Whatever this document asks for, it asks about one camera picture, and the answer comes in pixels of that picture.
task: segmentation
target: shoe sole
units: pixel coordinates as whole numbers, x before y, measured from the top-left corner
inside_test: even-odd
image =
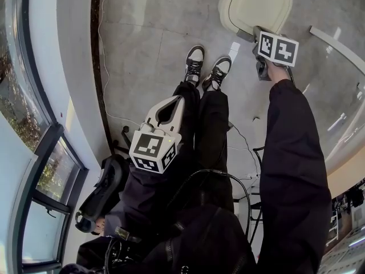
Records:
[[[191,50],[193,50],[194,48],[196,48],[196,47],[201,47],[202,49],[203,49],[203,62],[204,62],[204,59],[205,59],[205,48],[204,48],[204,46],[202,46],[202,45],[195,45],[195,46],[193,46],[191,49],[190,49],[190,51]],[[189,54],[190,54],[190,51],[188,52],[188,55],[186,55],[186,58],[185,58],[185,64],[186,64],[186,61],[188,60],[188,58],[189,58]],[[199,86],[199,84],[200,84],[200,78],[199,78],[199,80],[198,80],[198,82],[197,82],[197,84],[195,85],[195,87],[198,87]]]
[[[230,56],[222,56],[222,57],[220,57],[218,60],[216,60],[216,62],[213,64],[213,67],[212,67],[212,70],[214,69],[214,67],[216,67],[217,65],[218,65],[218,62],[220,61],[220,60],[222,60],[222,59],[229,59],[230,60],[230,66],[229,66],[229,70],[228,70],[228,72],[227,72],[227,74],[226,74],[226,76],[224,76],[224,79],[227,77],[227,75],[228,75],[228,73],[229,73],[229,71],[230,71],[230,69],[231,69],[231,67],[232,67],[232,58],[230,57]],[[208,77],[209,75],[207,75],[206,77],[205,77],[205,79],[201,82],[201,86],[203,87],[203,84],[204,84],[204,82],[206,81],[206,79],[207,79],[207,77]]]

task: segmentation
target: concrete floor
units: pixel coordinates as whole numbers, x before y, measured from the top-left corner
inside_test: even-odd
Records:
[[[240,44],[238,55],[222,86],[229,97],[230,121],[247,138],[250,148],[263,146],[272,84],[258,81],[252,44],[222,27],[217,7],[218,0],[106,0],[100,32],[110,73],[105,94],[108,113],[141,123],[148,110],[171,96],[182,80],[185,57],[192,46],[205,46],[206,74],[236,42]],[[365,59],[364,21],[365,0],[294,0],[282,30],[300,43],[293,70],[295,82],[301,91],[306,89],[326,156],[361,104],[356,85],[363,75],[308,29],[313,25],[331,36],[340,32],[338,40]],[[107,74],[103,68],[101,71],[105,84]],[[328,132],[343,112],[347,119]],[[256,116],[261,120],[253,122]],[[130,126],[130,137],[138,128],[111,117],[108,121],[113,139],[121,143],[124,125]],[[228,133],[228,145],[245,148],[234,130]],[[254,173],[249,151],[229,149],[228,171],[237,177]],[[240,194],[234,186],[234,195]]]

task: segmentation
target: shoelace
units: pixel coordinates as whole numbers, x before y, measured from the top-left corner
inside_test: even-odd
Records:
[[[203,66],[203,62],[192,61],[190,67],[188,68],[188,72],[186,75],[197,75],[200,76],[201,68]]]
[[[224,75],[225,74],[222,72],[222,70],[220,70],[218,67],[214,67],[210,80],[217,82],[219,86],[221,86]]]

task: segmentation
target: black sneaker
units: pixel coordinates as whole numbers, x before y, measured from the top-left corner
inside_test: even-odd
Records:
[[[232,66],[232,60],[230,57],[224,56],[214,64],[212,72],[203,80],[202,88],[204,91],[220,90],[223,79],[226,78],[230,68]]]
[[[203,67],[205,50],[203,46],[192,47],[186,56],[186,70],[184,81],[188,81],[195,87],[199,85],[201,69]]]

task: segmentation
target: window frame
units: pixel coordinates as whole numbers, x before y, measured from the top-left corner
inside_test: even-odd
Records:
[[[67,140],[64,134],[64,128],[57,122],[50,102],[43,89],[31,44],[29,0],[13,0],[13,13],[15,14],[15,34],[17,34],[17,37],[15,37],[16,48],[19,59],[24,63],[24,75],[27,77],[26,79],[29,80],[40,108],[50,125],[42,135],[34,151],[34,155],[37,156],[37,159],[33,164],[29,175],[22,181],[20,187],[21,194],[18,194],[15,207],[13,208],[14,211],[11,217],[9,230],[10,234],[8,236],[9,246],[7,250],[7,263],[10,273],[49,272],[59,269],[62,266],[68,230],[70,229],[76,203],[88,174],[88,169],[85,168]],[[36,189],[47,161],[58,141],[61,139],[63,139],[67,150],[70,153],[70,157],[79,167],[76,178],[72,179],[72,182],[70,179],[65,185],[65,188],[68,187],[71,189],[66,205],[46,196]],[[32,201],[44,206],[46,209],[54,210],[65,215],[55,260],[38,263],[23,263],[23,238]]]

